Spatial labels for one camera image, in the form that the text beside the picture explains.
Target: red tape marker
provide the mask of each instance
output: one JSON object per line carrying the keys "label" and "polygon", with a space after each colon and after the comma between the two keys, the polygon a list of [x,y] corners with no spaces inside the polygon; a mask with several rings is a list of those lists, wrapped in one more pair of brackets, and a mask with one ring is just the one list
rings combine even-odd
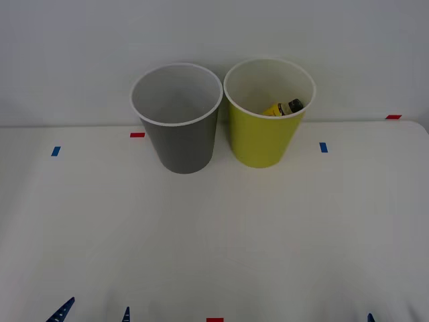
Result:
{"label": "red tape marker", "polygon": [[131,133],[131,134],[129,134],[129,137],[131,137],[131,138],[144,138],[145,133],[144,132],[142,132],[142,133]]}
{"label": "red tape marker", "polygon": [[386,119],[400,119],[402,115],[388,115]]}

